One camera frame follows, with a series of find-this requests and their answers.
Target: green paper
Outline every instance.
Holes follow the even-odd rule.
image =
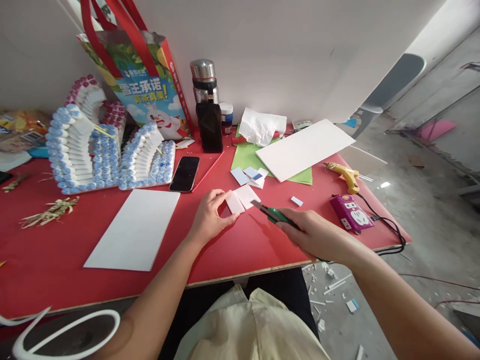
[[[270,144],[275,143],[279,140],[280,140],[279,138],[272,139]],[[252,167],[254,169],[264,168],[268,170],[265,164],[260,160],[260,158],[255,153],[257,150],[260,150],[260,149],[261,147],[249,142],[243,142],[243,143],[237,144],[236,150],[235,150],[235,156],[233,157],[233,162],[231,163],[231,170],[236,168],[240,168],[244,170],[248,167]],[[312,185],[313,184],[312,168],[309,167],[299,172],[298,174],[289,178],[288,181],[292,181],[294,183]]]

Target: snack bag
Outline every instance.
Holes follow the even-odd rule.
[[[17,154],[42,145],[50,117],[36,110],[7,111],[0,115],[0,152]]]

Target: stainless steel thermos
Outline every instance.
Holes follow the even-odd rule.
[[[190,62],[195,101],[199,103],[219,103],[219,88],[212,60],[198,59]]]

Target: black cable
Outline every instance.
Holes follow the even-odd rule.
[[[370,206],[370,204],[369,204],[369,202],[367,201],[367,199],[365,199],[360,193],[358,193],[357,195],[358,195],[360,198],[363,199],[363,201],[364,201],[365,204],[368,206],[368,208],[370,209],[370,211],[376,215],[377,219],[378,219],[378,220],[382,220],[385,225],[387,225],[394,233],[396,233],[396,234],[398,235],[398,239],[400,240],[400,248],[376,250],[375,252],[376,252],[379,256],[401,253],[401,252],[405,249],[405,245],[407,244],[407,241],[405,240],[404,236],[403,236],[402,233],[400,232],[399,226],[398,226],[393,220],[391,220],[391,219],[389,219],[389,218],[387,218],[387,217],[380,216],[379,214],[377,214],[377,212]]]

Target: shirt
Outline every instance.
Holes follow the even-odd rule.
[[[330,360],[308,326],[258,288],[247,299],[236,284],[180,341],[174,360]]]

